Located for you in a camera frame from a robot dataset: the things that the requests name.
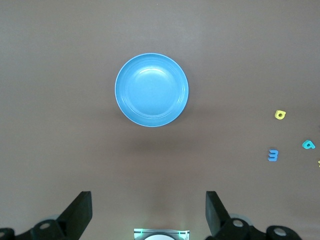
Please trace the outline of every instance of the plate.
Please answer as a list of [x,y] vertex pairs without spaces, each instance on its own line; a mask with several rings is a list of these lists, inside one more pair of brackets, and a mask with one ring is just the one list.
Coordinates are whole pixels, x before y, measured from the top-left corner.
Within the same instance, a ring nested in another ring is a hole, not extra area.
[[123,114],[136,124],[160,127],[175,120],[189,95],[187,77],[171,58],[144,53],[130,59],[115,81],[115,99]]

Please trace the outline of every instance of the blue number 3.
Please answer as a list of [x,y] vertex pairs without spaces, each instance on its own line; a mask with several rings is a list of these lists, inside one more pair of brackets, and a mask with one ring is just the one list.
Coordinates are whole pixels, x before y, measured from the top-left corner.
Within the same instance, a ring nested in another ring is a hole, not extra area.
[[277,161],[277,159],[278,159],[278,150],[270,149],[269,152],[270,152],[270,153],[269,153],[269,158],[268,158],[268,160],[269,160],[269,161],[272,161],[272,162]]

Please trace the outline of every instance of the blue plate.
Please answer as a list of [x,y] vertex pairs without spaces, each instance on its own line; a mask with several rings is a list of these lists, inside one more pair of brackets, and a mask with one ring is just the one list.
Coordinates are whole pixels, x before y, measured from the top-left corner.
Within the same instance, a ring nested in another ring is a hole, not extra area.
[[171,58],[144,53],[130,59],[118,73],[115,98],[128,119],[145,127],[175,120],[189,95],[184,71]]

